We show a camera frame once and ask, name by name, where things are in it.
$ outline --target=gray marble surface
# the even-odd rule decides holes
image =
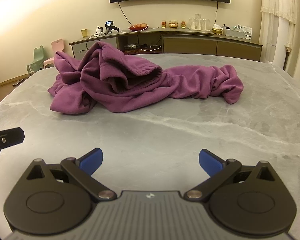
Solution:
[[[20,126],[22,144],[0,153],[0,236],[10,229],[3,203],[34,158],[46,163],[80,157],[94,147],[104,152],[93,177],[121,190],[180,190],[208,178],[198,153],[207,148],[244,165],[268,160],[297,203],[291,234],[300,240],[300,85],[283,70],[243,59],[156,54],[142,57],[163,68],[175,65],[232,64],[245,88],[240,100],[171,99],[125,114],[97,104],[83,115],[49,110],[57,70],[41,70],[0,103],[0,130]]]

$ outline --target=small gold cup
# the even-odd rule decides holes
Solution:
[[[83,38],[88,37],[88,30],[87,29],[81,30],[81,34]]]

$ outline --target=gold container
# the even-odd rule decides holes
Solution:
[[[169,21],[169,27],[171,29],[176,29],[178,27],[178,22],[177,21]]]
[[[81,34],[83,38],[88,37],[88,30],[87,29],[81,30]]]
[[[212,28],[212,32],[215,34],[223,35],[223,30]]]

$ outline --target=screw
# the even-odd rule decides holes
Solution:
[[[199,190],[190,190],[187,192],[188,198],[200,198],[202,197],[202,192]]]
[[[110,199],[114,197],[114,192],[112,190],[103,190],[99,192],[99,197],[103,199]]]

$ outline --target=green chair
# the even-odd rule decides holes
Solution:
[[[27,65],[27,71],[29,76],[31,73],[35,73],[39,71],[41,68],[44,68],[44,61],[46,60],[45,51],[43,46],[41,45],[40,48],[35,48],[33,51],[33,62]]]

